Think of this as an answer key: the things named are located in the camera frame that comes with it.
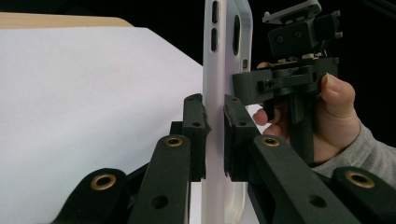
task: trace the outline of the black background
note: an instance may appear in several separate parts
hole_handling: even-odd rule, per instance
[[[249,1],[253,14],[252,68],[273,60],[266,37],[273,26],[262,23],[263,13],[298,2]],[[396,147],[396,20],[358,0],[323,0],[320,4],[321,14],[341,11],[344,37],[333,41],[329,51],[340,58],[339,77],[356,90],[359,117],[376,139]],[[202,64],[205,0],[0,0],[0,11],[120,17],[134,26],[149,28]]]

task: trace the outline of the brass insert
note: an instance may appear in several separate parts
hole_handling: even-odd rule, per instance
[[[91,182],[94,190],[105,190],[111,188],[116,183],[116,177],[111,174],[97,175]]]
[[[264,137],[262,139],[262,143],[267,145],[268,147],[277,147],[277,146],[279,146],[279,141],[277,141],[275,138]]]
[[[165,140],[165,144],[169,147],[178,147],[181,143],[183,143],[183,140],[177,137],[170,137]]]
[[[356,171],[347,171],[346,179],[352,184],[365,189],[370,189],[375,186],[375,182],[372,178]]]

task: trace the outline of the white surface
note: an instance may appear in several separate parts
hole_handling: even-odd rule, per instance
[[[202,92],[202,66],[145,28],[0,30],[0,49],[0,223],[49,223],[85,175],[145,164]]]

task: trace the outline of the human hand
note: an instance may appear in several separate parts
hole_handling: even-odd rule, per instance
[[[258,68],[269,67],[261,63]],[[339,78],[327,74],[321,80],[314,112],[314,162],[323,163],[347,148],[360,132],[360,121],[354,108],[355,90]],[[259,109],[253,119],[258,125],[271,125],[264,134],[281,136],[289,141],[289,115],[286,101],[276,101],[275,117],[268,120],[263,109]]]

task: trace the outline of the white phone case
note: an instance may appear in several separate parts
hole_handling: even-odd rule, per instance
[[[248,0],[206,0],[203,103],[212,130],[206,140],[202,223],[239,223],[246,183],[224,173],[224,95],[233,95],[232,74],[250,71],[253,19]]]

